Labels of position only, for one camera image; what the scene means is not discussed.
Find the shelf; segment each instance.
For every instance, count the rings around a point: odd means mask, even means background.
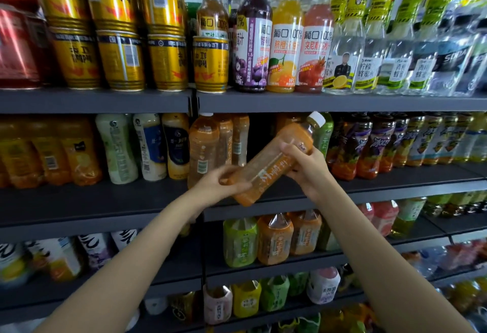
[[[446,234],[424,218],[419,218],[416,221],[407,238],[388,238],[388,241],[401,253],[450,244]],[[223,244],[222,223],[205,224],[204,262],[206,284],[209,288],[239,283],[249,279],[259,280],[275,275],[338,266],[348,262],[347,256],[341,251],[324,252],[316,250],[307,255],[289,256],[285,262],[277,265],[266,266],[256,260],[253,264],[242,268],[230,268],[225,263],[222,249],[215,249],[215,244]]]
[[[108,114],[188,112],[192,91],[117,92],[109,89],[2,90],[0,114]]]
[[[144,298],[198,291],[203,277],[198,233],[178,238]],[[86,282],[93,272],[71,282],[56,283],[35,275],[27,284],[0,291],[0,325],[45,318]]]
[[[326,93],[241,93],[228,90],[222,94],[197,92],[200,112],[252,113],[252,112],[350,112],[350,111],[484,111],[487,95],[470,98],[348,95]]]
[[[2,189],[0,243],[143,228],[186,190],[185,180],[169,178]]]
[[[249,318],[236,318],[232,316],[227,322],[213,327],[214,333],[233,333],[239,330],[248,330],[265,324],[273,324],[278,321],[294,319],[298,317],[309,317],[324,309],[341,309],[355,303],[367,300],[365,294],[360,290],[351,290],[344,293],[337,293],[333,301],[325,305],[315,305],[307,297],[306,292],[300,296],[290,297],[281,310],[273,312],[259,311]]]
[[[483,176],[451,164],[404,167],[379,174],[373,180],[355,178],[350,182],[339,180],[338,183],[357,204],[487,189],[487,180]],[[238,219],[276,213],[277,209],[290,212],[313,207],[313,202],[304,196],[297,183],[283,176],[254,205],[243,207],[227,198],[205,209],[204,220]]]

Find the clear bottle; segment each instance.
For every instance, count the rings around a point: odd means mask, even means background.
[[[250,206],[257,201],[267,188],[295,164],[294,159],[285,156],[281,151],[281,142],[294,144],[308,153],[313,148],[314,131],[324,124],[325,118],[319,112],[314,111],[308,116],[307,122],[292,123],[282,128],[277,136],[246,166],[228,178],[228,184],[242,181],[252,183],[252,189],[235,195],[235,200],[243,206]]]
[[[198,36],[228,39],[228,13],[222,0],[203,0],[196,21]]]
[[[460,81],[478,34],[472,32],[473,15],[455,18],[452,28],[438,38],[438,58],[427,91],[430,96],[451,96]]]
[[[438,56],[438,26],[449,0],[429,0],[426,14],[415,33],[416,45],[402,94],[424,95]]]
[[[380,67],[386,54],[386,16],[387,9],[383,7],[373,7],[369,12],[365,26],[365,48],[352,87],[354,93],[371,93],[377,86]]]
[[[113,184],[131,183],[139,177],[139,169],[129,143],[129,122],[124,114],[98,114],[96,127],[100,132]]]
[[[331,0],[313,0],[313,5],[304,15],[296,92],[321,93],[323,88],[334,26],[330,2]]]
[[[487,19],[482,19],[477,27],[479,38],[468,59],[465,71],[455,88],[454,96],[470,97],[484,75],[487,67]]]
[[[244,0],[237,13],[233,75],[242,92],[263,92],[267,85],[272,9],[267,0]]]
[[[212,113],[200,113],[189,129],[189,175],[192,188],[207,172],[216,168],[216,151],[220,133]]]
[[[376,93],[393,95],[401,93],[408,76],[414,50],[412,24],[422,0],[402,0],[394,27],[387,34],[386,56],[380,69]]]
[[[303,12],[300,0],[280,0],[272,15],[272,40],[266,87],[268,91],[294,91],[302,36]]]
[[[333,37],[326,62],[323,91],[349,94],[355,80],[357,65],[365,47],[362,16],[367,0],[348,0],[341,33]]]

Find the held orange bottle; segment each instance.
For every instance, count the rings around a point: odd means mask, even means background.
[[[236,194],[235,200],[243,206],[250,206],[277,179],[286,174],[295,164],[295,160],[285,156],[281,143],[291,143],[306,154],[313,148],[312,134],[325,124],[325,118],[313,111],[302,124],[292,123],[283,127],[271,142],[264,147],[246,166],[234,172],[227,184],[251,182],[252,188],[247,192]]]
[[[26,127],[39,153],[46,181],[53,185],[72,182],[68,158],[57,137],[54,119],[49,116],[33,116],[26,122]]]
[[[200,113],[189,129],[189,175],[192,188],[207,172],[216,168],[216,152],[220,132],[212,113]]]
[[[68,156],[73,182],[80,186],[98,183],[103,173],[96,158],[93,130],[88,118],[63,116],[56,123],[56,131]]]
[[[15,188],[36,188],[44,183],[39,156],[26,134],[26,120],[6,116],[0,120],[0,156]]]
[[[257,258],[264,265],[275,265],[289,256],[294,226],[283,213],[263,215],[257,221],[259,247]]]

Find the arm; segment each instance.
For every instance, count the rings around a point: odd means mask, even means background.
[[[288,176],[317,205],[388,333],[473,333],[470,324],[393,249],[331,176],[323,154],[283,144],[298,162]]]
[[[219,184],[223,166],[174,200],[124,250],[63,302],[35,333],[124,332],[140,301],[188,221],[204,208],[251,188],[250,183]]]

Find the orange bottle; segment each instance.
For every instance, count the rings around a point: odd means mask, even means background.
[[[63,185],[73,181],[68,158],[57,137],[56,122],[49,116],[30,116],[27,134],[39,153],[48,183]]]
[[[0,157],[0,188],[7,188],[10,187],[11,185],[12,183],[10,183],[7,169],[5,168],[2,158]]]
[[[312,112],[307,122],[295,122],[282,128],[271,142],[264,147],[242,169],[234,172],[227,184],[251,182],[252,188],[247,192],[233,196],[243,206],[250,206],[257,201],[262,193],[277,179],[286,174],[295,164],[295,160],[285,156],[281,151],[281,143],[296,145],[303,152],[308,153],[313,148],[312,134],[325,124],[325,118],[317,111]]]
[[[315,210],[305,210],[287,213],[287,216],[294,226],[290,253],[305,255],[313,252],[322,223],[320,214]]]
[[[200,113],[189,129],[189,175],[192,188],[207,172],[216,168],[216,152],[220,132],[212,113]]]
[[[216,149],[216,167],[232,164],[233,122],[230,114],[216,114],[213,119],[218,125],[220,137]]]
[[[87,117],[70,115],[58,118],[56,132],[68,156],[76,185],[93,185],[103,178],[96,158],[93,130]]]
[[[259,246],[257,258],[264,265],[275,265],[289,256],[293,223],[283,213],[264,215],[257,221]]]
[[[0,120],[0,156],[15,188],[36,188],[45,182],[39,156],[26,134],[26,119]]]

